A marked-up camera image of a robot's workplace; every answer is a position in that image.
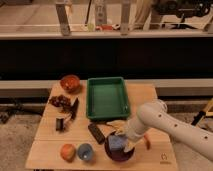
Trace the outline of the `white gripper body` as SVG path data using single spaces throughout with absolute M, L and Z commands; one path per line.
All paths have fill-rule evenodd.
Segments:
M 146 131 L 147 126 L 138 117 L 129 119 L 124 126 L 126 137 L 133 142 L 139 141 Z

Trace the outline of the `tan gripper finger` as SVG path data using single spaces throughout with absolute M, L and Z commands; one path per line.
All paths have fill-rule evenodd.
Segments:
M 127 140 L 125 147 L 124 147 L 124 152 L 128 153 L 130 152 L 134 147 L 136 146 L 136 143 L 131 141 L 131 140 Z
M 116 136 L 124 136 L 124 135 L 125 135 L 125 131 L 122 130 L 122 129 L 119 129 L 119 130 L 117 130 L 117 131 L 115 132 L 115 135 L 116 135 Z

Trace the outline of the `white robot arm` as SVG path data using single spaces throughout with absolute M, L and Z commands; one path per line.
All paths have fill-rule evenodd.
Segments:
M 140 105 L 136 114 L 116 134 L 124 135 L 131 142 L 126 148 L 126 151 L 130 151 L 150 128 L 172 135 L 213 162 L 213 133 L 170 116 L 167 105 L 160 99 Z

